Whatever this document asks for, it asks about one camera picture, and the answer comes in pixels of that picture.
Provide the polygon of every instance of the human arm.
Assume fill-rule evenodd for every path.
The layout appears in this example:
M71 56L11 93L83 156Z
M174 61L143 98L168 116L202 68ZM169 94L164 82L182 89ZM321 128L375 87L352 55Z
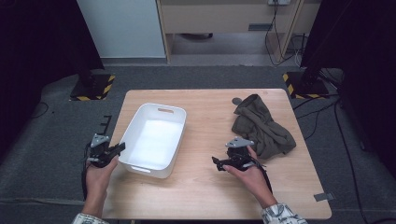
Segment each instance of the human arm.
M250 156L257 160L256 152L251 147L247 147L247 149ZM262 171L257 166L250 166L245 172L229 165L224 165L223 168L238 178L259 202L262 207L262 221L264 224L306 223L303 218L293 214L286 204L279 203L276 200L265 182Z
M87 199L84 207L79 213L73 224L78 223L98 223L105 224L102 219L103 207L107 196L107 187L110 181L110 176L118 164L119 157L112 159L111 163L104 168L97 168L93 165L88 165L86 184L87 184Z

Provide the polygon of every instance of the patterned sleeve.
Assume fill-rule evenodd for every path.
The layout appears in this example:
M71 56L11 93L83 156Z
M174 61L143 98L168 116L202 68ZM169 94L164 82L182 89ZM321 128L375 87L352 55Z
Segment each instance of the patterned sleeve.
M76 215L72 224L108 224L108 222L105 222L98 217L79 213L78 215Z
M262 209L262 221L264 224L307 224L305 219L291 212L284 203Z

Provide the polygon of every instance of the white cabinet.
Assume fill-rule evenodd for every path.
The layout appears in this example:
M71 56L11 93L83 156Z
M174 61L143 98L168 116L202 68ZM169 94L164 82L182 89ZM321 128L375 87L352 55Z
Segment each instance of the white cabinet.
M101 58L165 58L156 0L78 0Z

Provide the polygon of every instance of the olive green cloth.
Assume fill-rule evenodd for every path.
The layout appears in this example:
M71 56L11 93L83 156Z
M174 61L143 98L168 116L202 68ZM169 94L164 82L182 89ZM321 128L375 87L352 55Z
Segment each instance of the olive green cloth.
M261 159L269 159L279 153L288 153L296 147L290 132L274 122L270 111L258 94L246 98L234 113L239 115L232 131L255 143L252 148Z

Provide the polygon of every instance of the white plastic bin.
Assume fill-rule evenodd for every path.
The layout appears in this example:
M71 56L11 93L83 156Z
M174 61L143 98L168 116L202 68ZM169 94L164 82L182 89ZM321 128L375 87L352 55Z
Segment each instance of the white plastic bin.
M168 177L175 164L186 117L186 111L179 107L141 105L120 141L125 143L125 149L119 161L130 172Z

